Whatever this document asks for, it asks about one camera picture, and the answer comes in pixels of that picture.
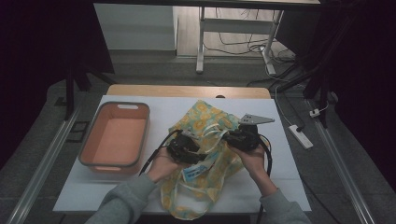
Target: gray floor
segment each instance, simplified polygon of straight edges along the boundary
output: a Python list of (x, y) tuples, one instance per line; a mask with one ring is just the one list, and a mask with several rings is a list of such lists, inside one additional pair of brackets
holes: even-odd
[[(199, 86), (246, 86), (249, 81), (267, 78), (262, 60), (206, 58), (203, 75), (195, 74), (195, 60), (176, 58), (171, 55), (113, 55), (116, 75), (113, 79), (120, 83), (151, 85), (199, 85)], [(276, 65), (282, 72), (287, 64)], [(77, 121), (92, 120), (93, 113), (106, 93), (108, 85), (90, 75), (92, 89), (87, 93), (85, 105)], [(255, 88), (268, 87), (273, 81), (252, 85)], [(290, 142), (291, 152), (296, 160), (301, 176), (313, 190), (305, 188), (312, 212), (307, 213), (313, 223), (336, 223), (325, 208), (314, 197), (314, 193), (341, 223), (361, 223), (345, 188), (335, 172), (332, 160), (318, 134), (314, 121), (309, 117), (309, 109), (302, 97), (301, 87), (290, 89), (286, 95), (279, 94), (277, 100), (285, 117), (292, 123), (302, 125), (304, 133), (315, 145), (304, 150), (287, 131), (288, 122), (283, 119), (285, 133)], [(15, 155), (0, 171), (0, 223), (6, 223), (14, 206), (21, 197), (35, 168), (40, 163), (50, 142), (64, 118), (64, 106), (56, 105), (59, 97), (64, 97), (64, 82), (49, 89), (48, 101), (30, 132), (21, 142)], [(340, 149), (347, 167), (361, 190), (376, 223), (394, 223), (396, 220), (396, 196), (386, 180), (379, 173), (371, 159), (349, 130), (333, 111), (328, 108), (329, 131)], [(78, 140), (78, 134), (69, 134), (69, 140)], [(52, 212), (64, 181), (78, 154), (81, 143), (67, 141), (47, 181), (40, 191), (25, 223), (83, 223), (89, 215), (58, 214)]]

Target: plug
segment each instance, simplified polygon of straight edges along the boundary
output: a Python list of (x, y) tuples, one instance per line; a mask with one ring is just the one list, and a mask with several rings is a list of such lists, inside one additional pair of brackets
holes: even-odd
[(317, 117), (320, 115), (320, 112), (318, 109), (314, 109), (312, 111), (309, 111), (309, 116), (311, 116), (311, 118)]

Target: orange tray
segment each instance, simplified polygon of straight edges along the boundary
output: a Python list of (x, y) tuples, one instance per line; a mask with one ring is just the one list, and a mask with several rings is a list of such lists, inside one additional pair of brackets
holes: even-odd
[(93, 119), (78, 159), (96, 172), (135, 174), (140, 170), (148, 128), (148, 105), (104, 103)]

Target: person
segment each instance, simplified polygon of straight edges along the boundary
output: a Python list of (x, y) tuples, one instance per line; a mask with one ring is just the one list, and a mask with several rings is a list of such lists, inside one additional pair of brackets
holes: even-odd
[[(261, 146), (250, 152), (229, 148), (241, 158), (262, 194), (260, 202), (266, 212), (264, 223), (311, 223), (300, 205), (289, 202), (265, 172), (264, 149)], [(162, 147), (148, 172), (133, 182), (121, 183), (111, 190), (86, 223), (135, 223), (148, 204), (150, 193), (157, 187), (156, 183), (181, 167), (182, 164), (175, 163), (166, 148)]]

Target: yellow floral bag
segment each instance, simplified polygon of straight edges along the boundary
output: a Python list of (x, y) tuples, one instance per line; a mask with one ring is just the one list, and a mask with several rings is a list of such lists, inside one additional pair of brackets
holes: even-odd
[[(190, 130), (200, 136), (200, 139), (195, 141), (200, 146), (198, 153), (207, 153), (205, 162), (212, 162), (208, 170), (194, 178), (186, 179), (183, 169), (179, 169), (163, 182), (161, 186), (163, 208), (173, 217), (193, 220), (204, 215), (219, 199), (224, 179), (243, 167), (240, 158), (227, 148), (224, 141), (220, 141), (227, 130), (238, 127), (238, 120), (236, 116), (199, 100), (178, 123), (169, 129), (169, 133), (173, 130)], [(178, 204), (177, 194), (180, 188), (186, 189), (197, 201), (205, 201), (205, 209), (197, 211), (191, 206)]]

